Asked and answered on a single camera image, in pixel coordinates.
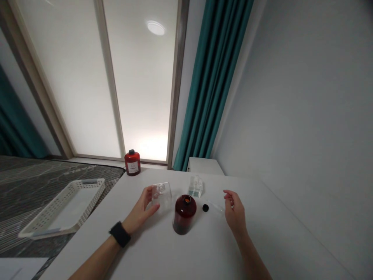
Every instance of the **transparent container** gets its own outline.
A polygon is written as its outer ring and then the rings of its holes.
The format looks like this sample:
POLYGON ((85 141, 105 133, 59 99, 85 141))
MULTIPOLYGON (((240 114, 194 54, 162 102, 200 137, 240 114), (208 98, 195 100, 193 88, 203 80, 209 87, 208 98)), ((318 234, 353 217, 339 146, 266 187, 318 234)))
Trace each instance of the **transparent container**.
POLYGON ((203 181, 196 175, 190 177, 188 194, 200 198, 203 192, 203 181))
POLYGON ((178 198, 175 204, 175 217, 172 224, 177 234, 184 235, 188 233, 196 211, 197 204, 194 198, 187 194, 183 194, 178 198))
POLYGON ((170 183, 159 183, 153 185, 152 189, 152 205, 159 203, 160 207, 157 213, 162 214, 172 208, 172 194, 170 183))

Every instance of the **red bottle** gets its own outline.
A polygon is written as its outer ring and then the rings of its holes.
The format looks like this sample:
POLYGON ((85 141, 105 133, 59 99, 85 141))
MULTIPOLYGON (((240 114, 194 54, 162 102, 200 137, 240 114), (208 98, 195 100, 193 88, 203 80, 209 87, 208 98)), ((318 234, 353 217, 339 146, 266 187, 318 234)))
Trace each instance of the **red bottle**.
POLYGON ((191 196, 183 194, 176 200, 173 227, 177 234, 188 233, 196 210, 197 204, 191 196))
POLYGON ((124 156, 125 169, 128 176, 136 176, 140 173, 140 154, 135 150, 129 150, 124 156))

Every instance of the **black smartwatch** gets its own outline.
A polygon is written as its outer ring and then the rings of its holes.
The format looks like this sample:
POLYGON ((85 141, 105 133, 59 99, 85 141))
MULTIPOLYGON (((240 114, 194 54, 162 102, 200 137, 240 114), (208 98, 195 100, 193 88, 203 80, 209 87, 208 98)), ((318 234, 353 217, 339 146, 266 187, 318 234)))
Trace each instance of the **black smartwatch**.
POLYGON ((115 238, 118 244, 124 248, 131 240, 131 236, 125 231, 121 222, 117 222, 110 230, 109 233, 115 238))

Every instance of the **frosted window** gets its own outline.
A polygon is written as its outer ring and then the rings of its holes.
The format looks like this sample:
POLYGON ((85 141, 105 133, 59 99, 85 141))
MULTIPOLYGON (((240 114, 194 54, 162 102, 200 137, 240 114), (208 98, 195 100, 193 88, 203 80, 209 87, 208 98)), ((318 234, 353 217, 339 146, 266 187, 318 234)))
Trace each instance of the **frosted window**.
POLYGON ((166 161, 178 1, 105 0, 104 6, 125 149, 166 161), (161 24, 164 35, 151 33, 148 21, 161 24))
POLYGON ((120 158, 94 1, 17 3, 76 152, 120 158))

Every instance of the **white cabinet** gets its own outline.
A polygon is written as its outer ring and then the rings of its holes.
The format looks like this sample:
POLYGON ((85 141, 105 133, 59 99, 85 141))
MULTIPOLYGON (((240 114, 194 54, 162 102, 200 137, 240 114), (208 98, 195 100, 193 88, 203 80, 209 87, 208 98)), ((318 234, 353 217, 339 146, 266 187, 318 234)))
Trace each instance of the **white cabinet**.
POLYGON ((188 162, 188 172, 197 172, 205 174, 224 175, 216 159, 204 159, 199 157, 190 157, 188 162))

